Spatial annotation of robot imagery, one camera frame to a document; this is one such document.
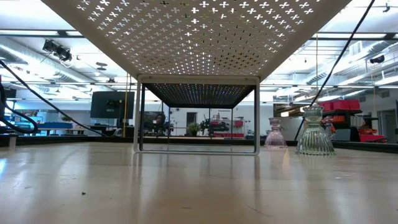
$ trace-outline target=black cable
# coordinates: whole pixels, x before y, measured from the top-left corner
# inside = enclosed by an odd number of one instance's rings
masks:
[[[29,91],[31,91],[35,96],[37,96],[38,98],[40,98],[42,101],[44,101],[46,104],[50,105],[52,108],[54,108],[56,111],[58,111],[60,114],[64,115],[67,118],[70,118],[75,124],[90,130],[94,133],[100,134],[102,136],[106,136],[105,134],[98,132],[96,130],[93,130],[89,127],[86,127],[83,124],[80,124],[79,122],[77,122],[76,120],[74,120],[73,118],[71,118],[69,115],[65,114],[62,110],[58,109],[55,105],[53,105],[52,103],[50,103],[48,100],[46,100],[45,98],[43,98],[43,96],[40,96],[40,94],[36,93],[36,91],[34,91],[33,89],[31,89],[29,87],[28,84],[26,84],[26,82],[24,82],[21,78],[19,78],[2,60],[0,60],[0,65],[2,65],[8,72],[10,72],[21,84],[23,84]]]
[[[354,38],[354,35],[355,35],[356,31],[359,29],[359,27],[361,26],[362,22],[365,20],[366,16],[368,15],[369,11],[371,10],[371,8],[372,8],[372,6],[373,6],[373,4],[374,4],[374,1],[375,1],[375,0],[372,0],[372,1],[370,2],[369,6],[368,6],[368,8],[366,9],[365,13],[363,14],[362,18],[359,20],[359,22],[358,22],[358,24],[356,25],[354,31],[351,33],[351,36],[349,37],[349,39],[348,39],[346,45],[344,46],[343,50],[341,51],[340,55],[338,56],[338,58],[337,58],[335,64],[334,64],[333,67],[331,68],[329,75],[326,77],[326,80],[323,82],[323,84],[322,84],[321,88],[319,89],[318,93],[315,95],[314,99],[312,100],[310,106],[312,106],[312,105],[314,104],[314,102],[317,100],[317,98],[318,98],[319,95],[321,94],[321,92],[322,92],[322,90],[323,90],[323,87],[325,87],[326,83],[329,81],[329,78],[331,77],[331,74],[333,74],[333,71],[334,71],[336,65],[338,64],[338,62],[340,61],[340,59],[342,58],[342,56],[343,56],[344,53],[346,52],[346,50],[347,50],[347,48],[348,48],[348,46],[349,46],[349,43],[350,43],[350,42],[352,41],[352,39]],[[305,118],[303,118],[303,120],[301,120],[301,124],[300,124],[300,126],[298,127],[296,136],[294,137],[294,141],[296,141],[296,140],[297,140],[297,137],[299,136],[301,127],[303,126],[303,123],[304,123],[304,119],[305,119]]]
[[[2,121],[4,124],[6,124],[7,126],[9,126],[11,129],[18,131],[20,133],[24,133],[24,134],[34,134],[37,132],[37,123],[30,117],[10,108],[7,105],[7,97],[6,97],[6,91],[4,90],[3,85],[0,83],[0,103],[2,103],[4,105],[5,108],[9,109],[10,111],[12,111],[14,114],[17,114],[23,118],[25,118],[26,120],[28,120],[30,123],[33,124],[33,130],[28,130],[28,129],[23,129],[20,127],[17,127],[13,124],[11,124],[10,122],[8,122],[6,119],[0,118],[0,121]]]

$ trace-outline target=clear glass vase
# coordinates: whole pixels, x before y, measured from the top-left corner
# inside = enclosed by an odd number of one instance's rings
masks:
[[[287,148],[284,136],[280,131],[280,118],[269,118],[271,132],[268,134],[265,146],[267,149]]]
[[[313,105],[303,110],[308,127],[298,140],[296,153],[316,156],[334,155],[333,145],[325,130],[320,126],[323,107]]]

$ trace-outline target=ceiling duct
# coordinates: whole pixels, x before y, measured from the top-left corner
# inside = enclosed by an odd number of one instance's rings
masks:
[[[346,56],[344,60],[342,60],[342,62],[346,62],[346,66],[345,67],[340,67],[340,69],[335,70],[334,74],[342,72],[343,70],[346,70],[347,68],[350,68],[350,66],[352,66],[351,63],[356,62],[358,60],[362,60],[362,59],[369,59],[372,58],[374,56],[376,56],[377,54],[381,53],[383,50],[386,50],[388,47],[390,47],[391,45],[395,44],[397,41],[394,40],[382,40],[379,41],[375,44],[369,44],[369,42],[360,42],[362,48],[358,48],[357,50],[355,50],[357,53],[354,55],[349,55]],[[314,71],[311,74],[309,74],[308,76],[310,78],[308,78],[309,80],[306,82],[307,85],[311,85],[312,83],[315,83],[316,81],[319,81],[325,77],[328,76],[328,74],[330,73],[331,70],[331,66],[333,66],[333,62],[331,62],[328,65],[325,65],[321,70],[321,72],[318,74],[317,77],[317,72]]]
[[[56,62],[54,60],[52,60],[51,58],[49,58],[48,60],[43,60],[44,56],[39,54],[38,52],[31,50],[29,48],[27,48],[26,46],[21,45],[20,43],[7,38],[7,37],[0,37],[0,49],[3,49],[5,51],[12,51],[9,52],[10,54],[15,55],[16,57],[19,57],[21,59],[23,59],[24,61],[29,63],[29,60],[32,63],[37,62],[37,64],[40,64],[43,67],[47,67],[51,70],[54,71],[54,74],[57,74],[58,71],[60,71],[60,73],[63,76],[66,76],[69,78],[69,80],[71,82],[96,82],[95,80],[92,80],[70,68],[66,68],[64,66],[62,66],[59,62]],[[96,88],[98,90],[107,90],[110,91],[112,90],[111,88],[107,87],[107,86],[96,86]]]

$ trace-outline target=red box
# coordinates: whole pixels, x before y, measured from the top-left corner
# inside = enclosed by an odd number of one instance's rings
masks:
[[[333,110],[360,110],[359,100],[337,100],[333,102]]]
[[[243,126],[243,121],[235,121],[235,127]]]
[[[378,139],[384,139],[384,136],[373,135],[373,134],[360,134],[359,138],[360,138],[361,142],[367,142],[367,141],[375,141]]]
[[[325,103],[319,103],[320,106],[323,106],[323,111],[332,111],[333,110],[333,102],[325,102]]]

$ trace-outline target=fluorescent light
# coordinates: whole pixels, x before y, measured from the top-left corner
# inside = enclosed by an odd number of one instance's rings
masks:
[[[385,85],[388,83],[398,82],[398,76],[383,78],[382,80],[377,81],[376,85]]]
[[[398,88],[398,86],[379,86],[379,88]]]
[[[282,112],[280,114],[280,116],[283,117],[283,118],[288,117],[289,116],[289,112],[288,111],[287,112]]]
[[[339,98],[339,97],[341,97],[341,96],[337,96],[337,95],[333,95],[333,96],[324,96],[324,97],[321,97],[321,98],[319,98],[318,99],[318,101],[329,101],[329,100],[334,100],[334,99],[337,99],[337,98]]]
[[[293,87],[293,85],[263,85],[263,84],[260,84],[260,87]]]
[[[318,38],[349,38],[351,34],[318,34]]]
[[[71,36],[82,35],[79,31],[66,31],[66,33]]]
[[[355,92],[352,92],[352,93],[348,93],[347,95],[345,95],[345,97],[354,96],[354,95],[357,95],[357,94],[362,93],[364,91],[365,90],[359,90],[359,91],[355,91]]]
[[[125,83],[95,83],[95,85],[126,85]]]
[[[57,31],[46,30],[0,30],[0,35],[59,35]]]
[[[373,88],[373,86],[338,86],[338,88]]]
[[[303,113],[304,113],[304,108],[307,108],[307,107],[310,107],[310,106],[303,106],[303,107],[300,107],[300,112],[303,112]]]
[[[354,38],[383,38],[386,34],[354,34]]]
[[[294,101],[297,102],[297,101],[309,100],[309,99],[312,99],[314,97],[315,97],[315,95],[313,95],[313,96],[300,96],[300,97],[297,97],[296,99],[294,99]]]
[[[386,34],[380,33],[380,34],[354,34],[354,38],[383,38],[385,37]],[[339,39],[339,38],[349,38],[351,37],[351,34],[318,34],[318,38],[334,38],[334,39]]]

